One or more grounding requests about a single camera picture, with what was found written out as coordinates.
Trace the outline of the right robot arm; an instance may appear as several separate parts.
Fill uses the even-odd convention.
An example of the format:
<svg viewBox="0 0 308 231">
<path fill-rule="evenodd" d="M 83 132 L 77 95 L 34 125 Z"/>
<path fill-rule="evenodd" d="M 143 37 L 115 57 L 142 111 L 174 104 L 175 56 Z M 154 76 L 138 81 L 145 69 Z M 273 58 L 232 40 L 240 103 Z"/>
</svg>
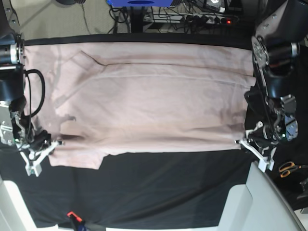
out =
<svg viewBox="0 0 308 231">
<path fill-rule="evenodd" d="M 0 141 L 15 146 L 26 163 L 29 176 L 38 177 L 41 162 L 63 141 L 53 141 L 46 130 L 36 132 L 32 117 L 41 110 L 45 99 L 45 80 L 36 69 L 25 69 L 25 40 L 11 1 L 0 2 Z M 29 75 L 41 81 L 41 100 L 35 111 L 24 113 L 32 98 L 25 97 L 25 87 L 31 86 Z"/>
</svg>

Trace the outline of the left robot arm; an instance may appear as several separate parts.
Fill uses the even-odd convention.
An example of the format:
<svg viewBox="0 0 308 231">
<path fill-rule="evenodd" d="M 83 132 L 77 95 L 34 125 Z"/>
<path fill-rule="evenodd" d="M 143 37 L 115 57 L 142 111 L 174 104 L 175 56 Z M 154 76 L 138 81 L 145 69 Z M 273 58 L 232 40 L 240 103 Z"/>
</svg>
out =
<svg viewBox="0 0 308 231">
<path fill-rule="evenodd" d="M 307 20 L 308 2 L 287 0 L 257 25 L 251 38 L 258 89 L 244 96 L 247 103 L 261 100 L 265 118 L 254 129 L 246 130 L 244 138 L 236 143 L 258 158 L 262 172 L 273 170 L 277 146 L 298 136 L 292 75 L 300 54 L 300 41 L 308 33 Z"/>
</svg>

